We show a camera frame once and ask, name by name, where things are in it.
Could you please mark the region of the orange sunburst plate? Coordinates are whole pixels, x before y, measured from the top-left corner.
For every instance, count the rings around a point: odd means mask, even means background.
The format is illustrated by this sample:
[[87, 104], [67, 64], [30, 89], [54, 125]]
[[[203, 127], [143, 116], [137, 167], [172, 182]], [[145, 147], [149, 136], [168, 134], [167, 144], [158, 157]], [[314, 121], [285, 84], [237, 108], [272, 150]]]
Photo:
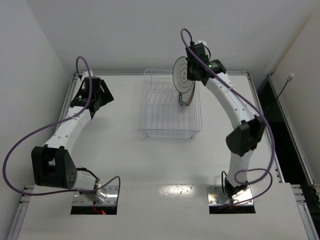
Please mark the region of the orange sunburst plate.
[[194, 84], [193, 85], [193, 89], [192, 89], [191, 94], [190, 94], [190, 97], [188, 98], [188, 101], [185, 104], [187, 107], [190, 106], [191, 103], [192, 103], [192, 100], [193, 100], [194, 94], [195, 94], [195, 89], [196, 89], [196, 85]]

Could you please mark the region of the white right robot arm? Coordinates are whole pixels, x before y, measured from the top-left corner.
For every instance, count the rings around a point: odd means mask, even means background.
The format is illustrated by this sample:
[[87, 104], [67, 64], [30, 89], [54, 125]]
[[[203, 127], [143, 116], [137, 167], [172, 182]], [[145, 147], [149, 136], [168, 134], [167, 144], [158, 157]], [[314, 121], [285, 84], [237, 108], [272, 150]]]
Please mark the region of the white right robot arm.
[[219, 82], [202, 64], [187, 50], [187, 79], [201, 81], [216, 97], [226, 112], [233, 131], [226, 137], [230, 150], [230, 164], [224, 179], [224, 193], [233, 197], [247, 188], [247, 171], [253, 151], [261, 141], [265, 123], [260, 116], [232, 92], [233, 85], [225, 67], [219, 60], [210, 61], [203, 41], [190, 42], [190, 49], [228, 86]]

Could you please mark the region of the white plate with flower emblem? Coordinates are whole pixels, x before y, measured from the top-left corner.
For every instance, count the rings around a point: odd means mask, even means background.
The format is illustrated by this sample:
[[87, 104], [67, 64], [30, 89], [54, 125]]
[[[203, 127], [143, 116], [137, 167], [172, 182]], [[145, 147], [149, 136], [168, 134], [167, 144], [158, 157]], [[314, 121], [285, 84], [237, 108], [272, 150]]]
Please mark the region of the white plate with flower emblem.
[[173, 66], [172, 80], [175, 89], [181, 93], [187, 93], [193, 85], [193, 81], [187, 78], [188, 75], [188, 61], [185, 56], [179, 57]]

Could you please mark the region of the green rimmed white plate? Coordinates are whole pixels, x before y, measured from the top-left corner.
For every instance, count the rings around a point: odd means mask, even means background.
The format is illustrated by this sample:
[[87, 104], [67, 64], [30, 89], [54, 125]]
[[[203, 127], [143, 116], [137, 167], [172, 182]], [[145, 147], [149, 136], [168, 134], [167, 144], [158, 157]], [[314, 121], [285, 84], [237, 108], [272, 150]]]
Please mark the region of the green rimmed white plate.
[[186, 92], [186, 93], [179, 93], [179, 97], [178, 97], [178, 100], [179, 100], [179, 105], [180, 106], [189, 106], [190, 103], [189, 103], [189, 98], [190, 98], [190, 93], [189, 92]]

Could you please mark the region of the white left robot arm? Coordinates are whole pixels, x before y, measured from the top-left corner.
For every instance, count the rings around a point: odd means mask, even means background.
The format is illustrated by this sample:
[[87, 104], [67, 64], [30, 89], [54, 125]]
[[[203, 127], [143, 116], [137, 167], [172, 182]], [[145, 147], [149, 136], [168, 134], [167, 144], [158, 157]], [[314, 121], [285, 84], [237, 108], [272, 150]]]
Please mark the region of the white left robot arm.
[[114, 97], [106, 82], [99, 77], [84, 77], [70, 102], [67, 121], [61, 123], [43, 146], [31, 152], [35, 184], [43, 187], [79, 191], [88, 199], [100, 194], [99, 179], [78, 170], [71, 157], [77, 138], [95, 113]]

